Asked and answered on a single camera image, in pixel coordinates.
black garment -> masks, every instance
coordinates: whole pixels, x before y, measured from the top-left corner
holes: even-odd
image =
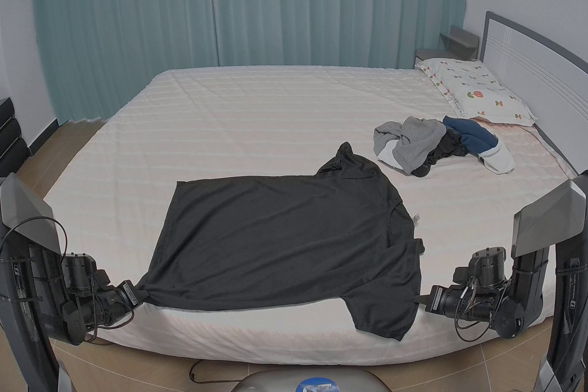
[[[178,182],[139,289],[195,310],[341,297],[357,329],[400,340],[420,294],[413,233],[396,188],[346,142],[312,176]]]
[[[424,163],[414,169],[412,174],[419,178],[427,176],[431,170],[431,165],[435,165],[440,159],[445,159],[452,155],[465,157],[467,155],[467,149],[462,144],[462,135],[452,127],[447,126],[447,132],[445,132],[437,147],[427,154]]]

floor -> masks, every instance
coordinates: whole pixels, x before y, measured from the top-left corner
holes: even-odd
[[[62,126],[28,159],[19,177],[44,197],[67,164],[102,126],[102,122]],[[391,390],[406,392],[530,391],[547,351],[552,320],[527,329],[514,340],[497,338],[445,356],[408,364],[365,367]],[[119,345],[82,344],[74,347],[54,342],[55,354],[64,362],[77,392],[229,392],[235,384],[192,383],[188,371],[194,359],[163,356]],[[203,361],[195,369],[196,380],[240,380],[258,371],[296,366]],[[0,330],[0,377],[4,392],[25,391],[25,383],[4,332]]]

floral pillow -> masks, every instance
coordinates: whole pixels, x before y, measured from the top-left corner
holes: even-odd
[[[535,122],[525,102],[504,88],[479,60],[429,58],[417,66],[433,80],[459,117],[521,126]]]

blue garment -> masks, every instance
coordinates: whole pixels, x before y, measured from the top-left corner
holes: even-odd
[[[498,139],[494,134],[471,119],[445,116],[443,124],[459,132],[462,135],[463,145],[469,153],[474,155],[494,149],[498,145]]]

mattress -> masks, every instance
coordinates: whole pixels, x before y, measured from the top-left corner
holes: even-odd
[[[419,70],[170,70],[94,135],[45,200],[68,231],[68,251],[90,254],[114,284],[136,283],[148,269],[177,180],[312,175],[344,141],[375,160],[374,127],[445,115],[454,113]],[[573,176],[528,128],[488,126],[513,155],[509,175],[491,173],[473,156],[443,159],[422,179],[379,162],[418,216],[415,237],[426,247],[423,294],[433,284],[450,285],[454,268],[466,266],[474,251],[509,247],[513,214]],[[538,322],[553,314],[552,260]],[[470,337],[480,333],[476,328]],[[358,331],[341,299],[214,312],[143,304],[128,326],[100,337],[175,356],[282,364],[400,363],[470,345],[458,339],[451,319],[423,307],[402,341]]]

